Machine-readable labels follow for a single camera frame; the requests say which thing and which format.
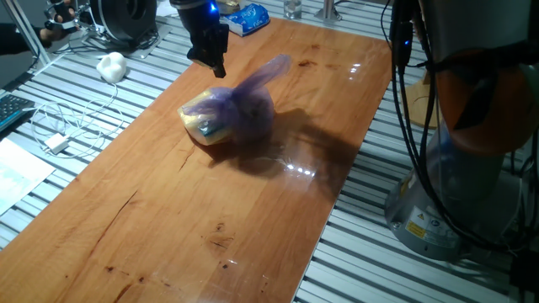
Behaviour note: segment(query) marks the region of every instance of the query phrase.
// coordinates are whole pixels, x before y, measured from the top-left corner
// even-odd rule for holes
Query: metal grating
[[[256,0],[269,15],[282,18],[283,3],[278,0]],[[383,6],[374,3],[343,3],[338,6],[343,20],[325,24],[313,15],[323,1],[303,1],[299,22],[383,39],[380,17]],[[92,155],[72,159],[46,157],[25,123],[8,138],[35,154],[56,171],[32,193],[0,217],[0,250],[9,244],[130,122],[132,122],[190,64],[185,57],[190,48],[189,35],[176,18],[158,18],[173,30],[142,59],[128,59],[129,73],[118,84],[118,98],[111,105],[120,109],[125,123]],[[389,27],[389,18],[384,19]],[[424,59],[418,43],[414,44],[410,64]],[[68,102],[81,112],[88,101],[106,100],[114,89],[103,83],[94,67],[95,59],[66,55],[18,88],[14,94],[36,103]],[[423,76],[418,68],[408,69],[406,83],[413,84]],[[113,130],[120,116],[110,113],[98,122]],[[51,132],[36,123],[41,134]],[[414,127],[417,136],[421,129]],[[40,140],[45,136],[38,135]],[[78,137],[64,151],[76,155],[92,142]],[[522,155],[517,152],[517,167]],[[299,285],[296,302],[506,302],[515,293],[509,287],[510,260],[497,256],[491,264],[480,265],[464,260],[448,264],[423,258],[409,251],[387,229],[383,218],[384,201],[398,180],[411,169],[406,147],[389,88],[371,122],[366,138],[344,184],[328,223],[320,237],[305,276]]]

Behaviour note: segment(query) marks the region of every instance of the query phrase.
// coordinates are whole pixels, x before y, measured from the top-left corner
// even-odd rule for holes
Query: wooden table
[[[279,53],[272,135],[201,148],[176,109]],[[390,78],[382,40],[272,19],[193,65],[3,251],[1,302],[288,302]]]

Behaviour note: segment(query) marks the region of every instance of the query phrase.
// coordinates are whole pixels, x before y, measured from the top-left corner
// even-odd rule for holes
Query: person's hand
[[[64,0],[64,4],[66,4],[66,6],[71,5],[71,0]],[[75,10],[73,10],[73,8],[69,8],[69,14],[71,14],[72,18],[75,18]],[[56,20],[58,22],[60,22],[60,23],[64,22],[64,20],[62,19],[61,16],[57,16]],[[67,33],[64,30],[61,30],[61,29],[55,29],[55,30],[42,29],[42,30],[40,30],[41,41],[46,43],[46,44],[50,44],[52,41],[62,40],[66,36],[67,36]]]

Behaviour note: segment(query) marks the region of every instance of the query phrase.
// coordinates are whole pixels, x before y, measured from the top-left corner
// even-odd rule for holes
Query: yellow label
[[[413,223],[412,221],[409,221],[406,225],[406,229],[413,233],[415,236],[423,239],[425,233],[425,229],[423,227]]]
[[[403,185],[401,185],[401,193],[399,195],[399,197],[403,197],[404,196],[404,193],[406,193],[406,191],[408,190],[408,181],[409,180],[406,180],[403,182]]]

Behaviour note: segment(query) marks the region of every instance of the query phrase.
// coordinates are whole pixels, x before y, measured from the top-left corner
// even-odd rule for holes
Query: translucent plastic bag
[[[264,86],[285,75],[291,58],[278,55],[235,88],[209,88],[178,109],[187,131],[202,145],[255,141],[273,125],[274,106]]]

